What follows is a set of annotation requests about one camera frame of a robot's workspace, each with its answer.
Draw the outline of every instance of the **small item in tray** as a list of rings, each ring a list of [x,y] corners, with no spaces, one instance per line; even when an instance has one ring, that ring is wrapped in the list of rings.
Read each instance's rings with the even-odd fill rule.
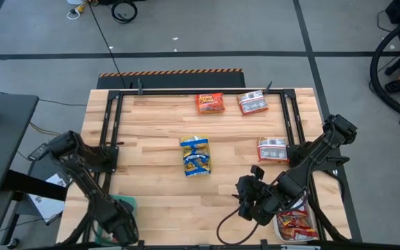
[[[225,111],[223,93],[196,94],[197,110],[201,114],[221,113]]]
[[[243,115],[268,110],[268,103],[265,101],[262,90],[239,94],[237,100]]]
[[[184,136],[180,140],[180,146],[183,148],[183,165],[186,176],[211,173],[207,136]]]
[[[257,150],[259,160],[288,160],[284,139],[261,137]]]
[[[297,201],[293,207],[302,204],[303,199]],[[278,231],[286,241],[312,240],[318,237],[313,228],[311,218],[308,216],[306,206],[301,206],[291,212],[280,212],[277,214]]]

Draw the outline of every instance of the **snack bag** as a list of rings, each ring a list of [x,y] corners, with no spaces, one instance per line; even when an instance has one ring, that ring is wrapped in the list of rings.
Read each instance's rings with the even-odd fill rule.
[[[183,165],[186,176],[211,173],[207,136],[184,136],[180,140],[180,146],[183,148]]]
[[[246,94],[239,94],[237,96],[239,101],[240,110],[243,115],[262,112],[268,110],[268,103],[263,97],[262,90],[249,92]]]
[[[223,93],[196,94],[195,102],[200,114],[222,113],[225,111]]]
[[[259,160],[288,161],[284,139],[260,137],[257,145]]]
[[[302,202],[303,199],[300,199],[293,205],[293,208],[297,208],[296,210],[277,214],[277,223],[274,225],[278,227],[283,240],[314,240],[319,237],[306,210],[307,205],[297,207]]]

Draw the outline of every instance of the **wooden tabletop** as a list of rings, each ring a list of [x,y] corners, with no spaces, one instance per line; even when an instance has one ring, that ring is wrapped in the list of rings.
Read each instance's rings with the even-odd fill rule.
[[[92,90],[83,123],[86,144],[98,145],[108,90]],[[307,140],[322,134],[322,120],[312,88],[296,89],[297,102]],[[242,116],[236,96],[225,94],[226,111],[198,115],[193,95],[125,96],[119,125],[118,167],[112,176],[111,194],[134,197],[140,239],[147,245],[221,244],[215,235],[218,223],[238,206],[235,184],[250,174],[251,165],[265,170],[271,182],[287,165],[258,162],[259,137],[286,138],[280,97],[265,97],[269,110]],[[115,103],[111,117],[115,113]],[[108,137],[112,132],[112,122]],[[295,125],[295,142],[298,143]],[[211,175],[186,177],[179,140],[184,135],[206,134],[210,138]],[[314,173],[319,203],[341,234],[350,237],[338,183]],[[57,242],[62,242],[84,216],[87,200],[76,185],[67,193]],[[254,221],[233,216],[224,223],[221,237],[237,242],[248,235]],[[259,226],[245,244],[283,243],[274,235],[273,224]]]

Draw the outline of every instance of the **black table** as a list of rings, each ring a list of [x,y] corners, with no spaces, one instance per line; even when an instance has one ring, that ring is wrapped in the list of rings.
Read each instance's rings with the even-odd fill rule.
[[[0,227],[12,200],[22,200],[23,193],[52,199],[65,199],[66,189],[10,169],[38,97],[0,94]]]

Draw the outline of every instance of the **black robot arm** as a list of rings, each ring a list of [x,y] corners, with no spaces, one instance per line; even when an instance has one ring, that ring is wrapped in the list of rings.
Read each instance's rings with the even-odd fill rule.
[[[309,186],[310,175],[318,170],[340,145],[351,144],[356,138],[356,127],[340,115],[330,115],[323,126],[324,133],[314,142],[288,147],[291,168],[282,172],[270,184],[263,183],[264,171],[251,168],[251,176],[242,176],[236,184],[240,202],[239,216],[267,225],[280,210],[292,209]],[[338,163],[348,158],[338,158]]]
[[[47,148],[52,159],[74,179],[89,200],[90,209],[85,218],[89,221],[93,217],[103,230],[113,234],[121,246],[136,243],[138,228],[132,206],[104,193],[88,171],[92,167],[109,164],[112,160],[109,151],[103,147],[89,147],[78,133],[72,131],[50,141]]]

